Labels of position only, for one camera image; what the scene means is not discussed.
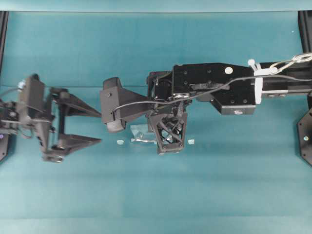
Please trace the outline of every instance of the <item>cable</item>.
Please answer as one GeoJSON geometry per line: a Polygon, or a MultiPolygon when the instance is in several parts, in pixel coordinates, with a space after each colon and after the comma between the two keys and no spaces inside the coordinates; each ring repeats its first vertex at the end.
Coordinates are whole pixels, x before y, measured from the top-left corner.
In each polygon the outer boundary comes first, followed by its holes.
{"type": "Polygon", "coordinates": [[[12,89],[8,89],[7,91],[4,91],[2,94],[0,94],[0,98],[2,98],[4,95],[7,95],[10,92],[16,91],[19,88],[12,88],[12,89]]]}
{"type": "Polygon", "coordinates": [[[238,77],[238,78],[234,78],[232,80],[230,80],[229,82],[221,85],[218,88],[200,93],[200,94],[196,94],[194,96],[191,97],[186,97],[186,98],[180,98],[180,99],[176,99],[173,101],[134,101],[134,102],[130,102],[130,103],[126,103],[123,104],[121,106],[116,107],[113,111],[115,112],[116,110],[126,107],[126,106],[131,106],[131,105],[136,105],[136,104],[159,104],[159,105],[171,105],[174,104],[176,102],[180,102],[180,101],[187,101],[187,100],[191,100],[197,97],[200,97],[202,95],[206,95],[206,94],[211,94],[213,92],[219,91],[221,89],[223,89],[224,87],[228,86],[229,84],[235,82],[235,81],[239,81],[239,80],[246,80],[246,79],[255,79],[255,78],[284,78],[284,79],[290,79],[290,80],[296,80],[296,81],[312,81],[312,79],[297,79],[295,77],[290,77],[290,76],[285,76],[285,75],[266,75],[266,76],[252,76],[252,77],[238,77]]]}

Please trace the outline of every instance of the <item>wire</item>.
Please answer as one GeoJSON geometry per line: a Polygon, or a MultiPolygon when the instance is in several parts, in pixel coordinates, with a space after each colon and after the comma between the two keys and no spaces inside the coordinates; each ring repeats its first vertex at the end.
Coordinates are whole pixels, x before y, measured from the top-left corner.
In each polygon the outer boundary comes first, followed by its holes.
{"type": "Polygon", "coordinates": [[[131,105],[136,105],[136,104],[159,104],[159,105],[171,105],[174,104],[176,102],[180,102],[180,101],[187,101],[187,100],[191,100],[197,97],[200,97],[202,95],[206,95],[206,94],[211,94],[214,93],[216,91],[219,91],[221,89],[223,89],[224,87],[228,86],[229,84],[235,82],[235,81],[239,81],[239,80],[246,80],[246,79],[255,79],[255,78],[284,78],[284,79],[290,79],[290,80],[296,80],[296,81],[312,81],[312,79],[298,79],[295,77],[290,77],[290,76],[285,76],[285,75],[266,75],[266,76],[252,76],[252,77],[238,77],[238,78],[234,78],[232,80],[230,80],[229,82],[221,85],[218,88],[203,92],[203,93],[199,93],[196,94],[194,96],[191,97],[186,97],[186,98],[180,98],[180,99],[176,99],[173,101],[134,101],[134,102],[130,102],[130,103],[126,103],[123,104],[121,106],[116,107],[113,111],[115,112],[116,110],[126,107],[126,106],[131,106],[131,105]]]}
{"type": "Polygon", "coordinates": [[[12,89],[8,89],[7,91],[4,91],[2,94],[0,94],[0,98],[2,98],[4,95],[7,95],[10,92],[16,91],[19,88],[12,88],[12,89]]]}

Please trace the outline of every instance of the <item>teal table surface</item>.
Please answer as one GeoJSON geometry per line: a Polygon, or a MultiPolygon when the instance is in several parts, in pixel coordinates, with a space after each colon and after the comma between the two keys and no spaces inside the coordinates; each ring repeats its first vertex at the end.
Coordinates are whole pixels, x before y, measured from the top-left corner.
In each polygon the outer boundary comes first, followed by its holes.
{"type": "MultiPolygon", "coordinates": [[[[36,72],[100,111],[112,76],[146,94],[148,73],[174,64],[246,65],[301,52],[296,12],[14,12],[0,92],[36,72]]],[[[179,154],[159,156],[154,144],[131,142],[129,126],[108,134],[92,117],[68,117],[66,132],[102,143],[62,164],[43,162],[38,141],[17,136],[0,163],[0,234],[312,232],[312,167],[296,131],[306,97],[264,99],[252,116],[221,116],[196,101],[187,110],[186,140],[195,144],[179,154]]]]}

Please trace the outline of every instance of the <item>transparent plastic piece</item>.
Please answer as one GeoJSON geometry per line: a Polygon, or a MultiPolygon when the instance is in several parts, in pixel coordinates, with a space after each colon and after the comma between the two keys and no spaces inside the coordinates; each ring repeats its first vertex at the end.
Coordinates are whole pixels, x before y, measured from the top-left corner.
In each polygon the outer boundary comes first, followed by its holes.
{"type": "Polygon", "coordinates": [[[144,143],[152,142],[154,144],[157,144],[155,134],[153,132],[148,131],[147,124],[131,125],[130,129],[133,134],[131,142],[139,141],[144,143]]]}

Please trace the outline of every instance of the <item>small white object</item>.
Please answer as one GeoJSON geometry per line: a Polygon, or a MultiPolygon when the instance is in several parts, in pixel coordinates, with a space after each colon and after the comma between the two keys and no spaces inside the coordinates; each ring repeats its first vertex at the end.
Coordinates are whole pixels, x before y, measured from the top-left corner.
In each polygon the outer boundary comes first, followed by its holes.
{"type": "Polygon", "coordinates": [[[255,66],[255,60],[254,59],[248,60],[248,65],[253,69],[253,71],[257,70],[257,68],[255,66]]]}
{"type": "Polygon", "coordinates": [[[124,140],[117,140],[117,144],[118,144],[118,145],[123,145],[123,143],[125,143],[124,140]]]}
{"type": "Polygon", "coordinates": [[[189,140],[187,141],[187,143],[188,143],[189,145],[194,145],[194,144],[195,144],[195,140],[194,140],[194,139],[189,139],[189,140]]]}
{"type": "Polygon", "coordinates": [[[224,72],[228,75],[232,74],[233,73],[233,68],[232,67],[227,67],[225,68],[224,72]]]}
{"type": "Polygon", "coordinates": [[[235,115],[242,115],[243,112],[242,112],[241,110],[235,110],[235,111],[234,111],[234,114],[235,114],[235,115]]]}
{"type": "Polygon", "coordinates": [[[19,89],[23,89],[24,86],[25,86],[25,84],[26,84],[26,82],[25,82],[25,80],[23,79],[22,81],[19,82],[18,88],[19,88],[19,89]]]}

